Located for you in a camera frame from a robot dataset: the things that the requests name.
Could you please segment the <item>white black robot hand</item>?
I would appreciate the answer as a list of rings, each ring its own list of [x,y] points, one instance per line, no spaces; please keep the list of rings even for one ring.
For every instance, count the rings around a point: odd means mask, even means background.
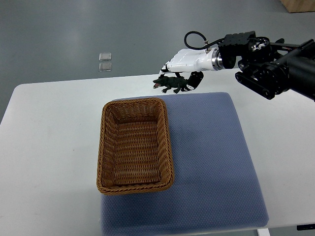
[[[196,89],[204,78],[203,71],[219,71],[224,69],[218,48],[208,52],[193,49],[182,49],[164,64],[158,77],[184,77],[188,80],[183,92]]]

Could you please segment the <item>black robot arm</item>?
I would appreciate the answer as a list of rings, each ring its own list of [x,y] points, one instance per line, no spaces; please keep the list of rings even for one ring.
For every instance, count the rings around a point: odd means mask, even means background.
[[[271,100],[292,90],[311,100],[315,98],[315,41],[300,45],[286,44],[284,39],[270,42],[254,31],[227,34],[219,40],[224,68],[237,65],[236,80]]]

